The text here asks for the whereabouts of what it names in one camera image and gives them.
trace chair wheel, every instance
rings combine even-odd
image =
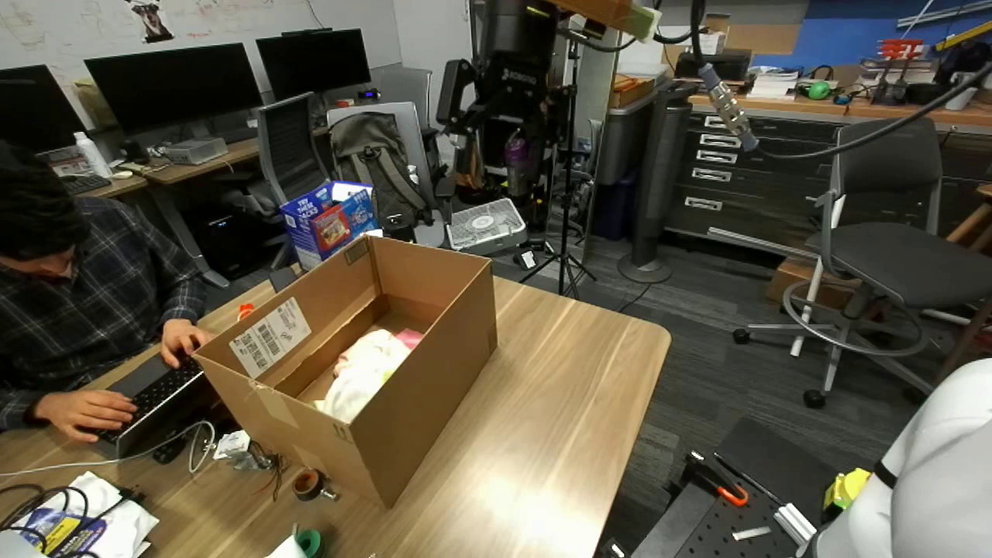
[[[828,393],[821,393],[821,389],[802,389],[802,402],[806,402],[810,410],[824,410]]]
[[[748,343],[751,333],[748,330],[736,330],[736,343]]]

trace cardboard box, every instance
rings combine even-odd
[[[767,289],[767,299],[781,300],[787,285],[810,281],[810,280],[812,280],[810,261],[784,256]],[[824,277],[824,281],[820,285],[820,305],[844,307],[853,299],[853,291],[855,291],[855,281]]]
[[[283,216],[305,271],[319,268],[355,239],[379,229],[373,188],[363,182],[323,182],[284,200]]]
[[[344,426],[313,399],[334,380],[340,351],[373,325],[424,337]],[[367,234],[206,343],[202,367],[268,454],[393,506],[494,347],[486,256]]]

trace blue box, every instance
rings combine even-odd
[[[323,182],[284,200],[283,216],[305,271],[319,268],[355,239],[379,231],[373,186],[363,182]]]

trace floor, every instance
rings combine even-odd
[[[802,389],[820,387],[824,352],[812,343],[800,361],[787,355],[787,341],[736,343],[731,333],[748,319],[781,319],[779,305],[764,291],[776,274],[776,256],[737,251],[712,241],[666,239],[665,262],[674,271],[656,285],[640,285],[618,274],[630,241],[588,239],[581,300],[610,307],[674,333],[674,351],[655,402],[634,450],[614,522],[605,544],[634,553],[665,514],[683,474],[687,450],[716,446],[740,418],[754,418],[776,434],[806,446],[836,471],[873,463],[918,410],[902,383],[872,362],[851,361],[824,410],[806,410]],[[525,277],[513,256],[495,256],[498,277]],[[529,285],[555,291],[555,268]]]

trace open cardboard box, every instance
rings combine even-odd
[[[334,380],[334,361],[373,325],[424,337],[355,421],[334,421],[313,399]],[[393,506],[494,351],[486,256],[359,239],[200,355],[268,454]]]

